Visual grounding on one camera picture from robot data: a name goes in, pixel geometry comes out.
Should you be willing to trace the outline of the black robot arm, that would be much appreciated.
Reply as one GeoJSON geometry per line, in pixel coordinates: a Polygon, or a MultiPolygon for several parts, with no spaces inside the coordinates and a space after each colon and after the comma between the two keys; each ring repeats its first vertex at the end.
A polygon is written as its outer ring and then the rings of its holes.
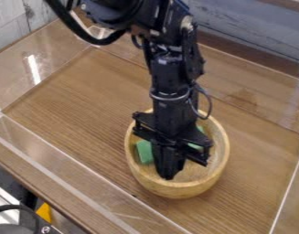
{"type": "Polygon", "coordinates": [[[208,165],[213,141],[197,121],[210,117],[198,110],[208,92],[197,79],[205,74],[205,59],[197,45],[197,24],[182,0],[79,0],[93,22],[113,30],[97,38],[81,26],[59,0],[46,0],[71,31],[89,43],[105,46],[126,33],[143,50],[151,75],[151,112],[135,112],[134,134],[151,144],[155,169],[171,180],[188,160],[208,165]]]}

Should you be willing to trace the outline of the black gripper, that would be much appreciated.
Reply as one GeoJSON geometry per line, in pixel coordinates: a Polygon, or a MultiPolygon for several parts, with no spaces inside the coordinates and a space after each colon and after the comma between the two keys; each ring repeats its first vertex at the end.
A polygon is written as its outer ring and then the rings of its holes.
{"type": "Polygon", "coordinates": [[[198,108],[200,88],[185,88],[178,92],[150,91],[151,112],[135,112],[134,134],[150,142],[155,169],[161,178],[173,180],[185,166],[185,157],[208,166],[213,140],[198,129],[197,121],[208,120],[209,109],[202,114],[198,108]]]}

